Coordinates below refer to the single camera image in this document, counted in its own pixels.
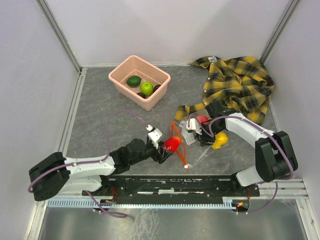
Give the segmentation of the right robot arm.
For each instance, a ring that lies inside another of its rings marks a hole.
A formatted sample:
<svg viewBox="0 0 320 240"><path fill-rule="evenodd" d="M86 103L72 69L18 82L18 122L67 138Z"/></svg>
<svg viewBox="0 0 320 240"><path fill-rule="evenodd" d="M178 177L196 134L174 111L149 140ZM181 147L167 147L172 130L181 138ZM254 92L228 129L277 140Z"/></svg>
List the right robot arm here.
<svg viewBox="0 0 320 240"><path fill-rule="evenodd" d="M274 180L290 180L298 169L298 161L289 135L274 132L254 123L235 108L226 108L214 101L205 107L206 116L190 115L186 129L202 145L215 144L223 131L232 132L254 147L253 166L234 173L229 189L236 196L248 186Z"/></svg>

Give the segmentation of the red fake tomato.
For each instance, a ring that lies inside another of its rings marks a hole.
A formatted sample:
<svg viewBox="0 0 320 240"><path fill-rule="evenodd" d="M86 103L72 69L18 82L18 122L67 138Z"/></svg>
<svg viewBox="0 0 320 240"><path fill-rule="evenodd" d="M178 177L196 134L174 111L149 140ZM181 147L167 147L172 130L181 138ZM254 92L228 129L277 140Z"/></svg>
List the red fake tomato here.
<svg viewBox="0 0 320 240"><path fill-rule="evenodd" d="M210 123L210 119L206 115L198 115L196 119L204 125L208 125Z"/></svg>

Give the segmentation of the clear zip top bag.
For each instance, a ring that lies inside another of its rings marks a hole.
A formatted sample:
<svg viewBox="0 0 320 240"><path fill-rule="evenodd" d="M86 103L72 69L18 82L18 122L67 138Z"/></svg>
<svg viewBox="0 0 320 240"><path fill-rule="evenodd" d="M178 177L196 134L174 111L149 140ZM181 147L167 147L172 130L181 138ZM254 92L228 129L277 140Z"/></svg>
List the clear zip top bag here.
<svg viewBox="0 0 320 240"><path fill-rule="evenodd" d="M209 118L207 114L192 114L191 118L197 118L198 115L205 115ZM211 145L200 146L200 143L196 140L196 132L186 130L186 123L191 118L185 117L179 122L172 121L170 130L172 137L179 137L182 140L181 145L175 152L186 170L195 167L213 149Z"/></svg>

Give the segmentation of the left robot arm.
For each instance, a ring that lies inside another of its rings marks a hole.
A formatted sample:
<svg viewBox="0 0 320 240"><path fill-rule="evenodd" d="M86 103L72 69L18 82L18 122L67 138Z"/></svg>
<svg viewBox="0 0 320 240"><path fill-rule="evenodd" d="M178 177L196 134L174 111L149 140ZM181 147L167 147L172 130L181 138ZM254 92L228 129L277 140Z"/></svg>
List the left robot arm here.
<svg viewBox="0 0 320 240"><path fill-rule="evenodd" d="M106 195L111 189L111 183L104 178L98 178L93 187L76 186L74 181L94 176L119 175L128 171L132 165L149 158L162 164L180 145L181 141L176 137L160 141L158 146L154 146L150 139L143 141L135 138L100 157L76 159L54 152L29 170L28 192L33 194L35 201L40 202L53 198L70 183L77 191L96 191L99 195Z"/></svg>

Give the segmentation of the dark green fake avocado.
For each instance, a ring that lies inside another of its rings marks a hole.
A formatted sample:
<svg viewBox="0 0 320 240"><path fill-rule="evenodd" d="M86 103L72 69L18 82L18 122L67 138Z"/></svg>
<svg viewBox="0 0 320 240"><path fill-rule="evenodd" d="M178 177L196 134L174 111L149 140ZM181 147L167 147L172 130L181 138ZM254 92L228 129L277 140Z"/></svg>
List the dark green fake avocado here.
<svg viewBox="0 0 320 240"><path fill-rule="evenodd" d="M131 88L136 88L141 84L142 78L138 75L132 75L126 80L126 84Z"/></svg>

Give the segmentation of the green fake apple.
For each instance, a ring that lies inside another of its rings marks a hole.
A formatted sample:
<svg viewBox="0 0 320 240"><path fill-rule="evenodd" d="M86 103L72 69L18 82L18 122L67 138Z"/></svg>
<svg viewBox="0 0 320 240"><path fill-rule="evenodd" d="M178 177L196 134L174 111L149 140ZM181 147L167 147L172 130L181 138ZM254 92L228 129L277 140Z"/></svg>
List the green fake apple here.
<svg viewBox="0 0 320 240"><path fill-rule="evenodd" d="M154 92L154 86L151 82L145 81L140 85L140 92L145 96L150 96Z"/></svg>

